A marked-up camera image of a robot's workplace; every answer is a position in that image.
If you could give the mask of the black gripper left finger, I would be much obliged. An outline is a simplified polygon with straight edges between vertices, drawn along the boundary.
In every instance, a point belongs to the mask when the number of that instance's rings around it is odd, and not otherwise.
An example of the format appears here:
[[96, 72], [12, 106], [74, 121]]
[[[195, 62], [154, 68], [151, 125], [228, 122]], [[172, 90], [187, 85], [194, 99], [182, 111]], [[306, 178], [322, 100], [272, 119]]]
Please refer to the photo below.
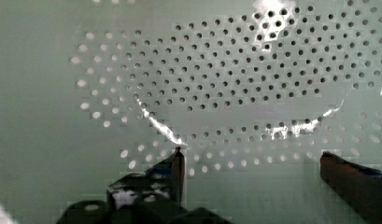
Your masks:
[[130, 173], [110, 184], [107, 201], [113, 207], [131, 206], [143, 196], [160, 195], [181, 204], [185, 176], [185, 157], [181, 147], [168, 158], [142, 173]]

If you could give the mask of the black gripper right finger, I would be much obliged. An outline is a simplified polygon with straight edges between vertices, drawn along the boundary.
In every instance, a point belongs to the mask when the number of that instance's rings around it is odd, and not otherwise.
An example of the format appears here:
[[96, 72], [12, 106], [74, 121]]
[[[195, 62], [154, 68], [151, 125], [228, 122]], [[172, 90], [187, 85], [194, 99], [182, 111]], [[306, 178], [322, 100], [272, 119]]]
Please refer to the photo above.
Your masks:
[[368, 224], [382, 224], [382, 172], [324, 151], [320, 178]]

